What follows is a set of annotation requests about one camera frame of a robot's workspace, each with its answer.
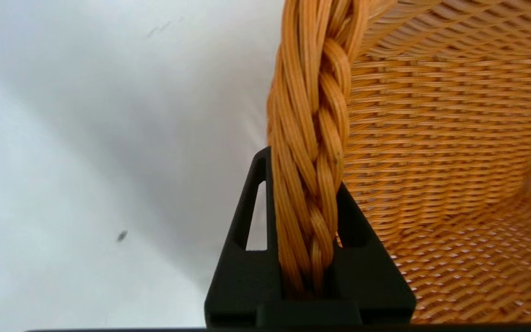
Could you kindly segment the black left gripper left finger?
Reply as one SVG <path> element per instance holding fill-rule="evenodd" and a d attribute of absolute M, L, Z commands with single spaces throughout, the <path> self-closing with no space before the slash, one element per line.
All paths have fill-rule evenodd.
<path fill-rule="evenodd" d="M 247 250 L 261 184 L 266 189 L 267 248 Z M 259 306 L 282 297 L 271 149 L 267 147 L 254 155 L 249 168 L 205 298 L 205 324 L 208 328 L 255 327 Z"/>

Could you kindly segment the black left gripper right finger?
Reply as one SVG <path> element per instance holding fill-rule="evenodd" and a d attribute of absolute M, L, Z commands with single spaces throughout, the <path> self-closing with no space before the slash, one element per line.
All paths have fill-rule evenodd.
<path fill-rule="evenodd" d="M 341 246 L 334 252 L 335 296 L 355 302 L 365 324 L 409 324 L 413 291 L 346 185 L 336 202 Z"/>

